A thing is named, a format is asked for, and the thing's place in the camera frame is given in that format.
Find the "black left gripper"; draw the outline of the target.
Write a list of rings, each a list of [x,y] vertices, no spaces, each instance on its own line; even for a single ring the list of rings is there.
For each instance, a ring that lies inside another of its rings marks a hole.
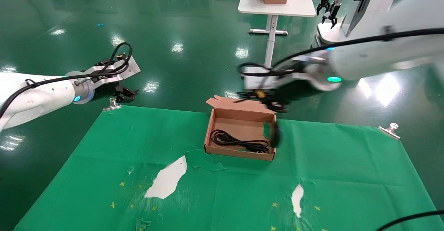
[[[121,95],[119,95],[121,87],[121,83],[108,83],[97,87],[94,90],[92,102],[102,98],[116,97],[117,103],[130,103],[138,95],[138,90],[130,90],[128,88],[123,88]]]

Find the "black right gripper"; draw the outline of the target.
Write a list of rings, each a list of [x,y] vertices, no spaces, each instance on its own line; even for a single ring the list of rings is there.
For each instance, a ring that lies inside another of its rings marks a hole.
[[[315,89],[306,80],[295,80],[278,88],[271,89],[268,97],[264,90],[244,90],[237,92],[240,101],[256,100],[276,113],[286,113],[288,110],[284,104],[310,97],[315,94]]]

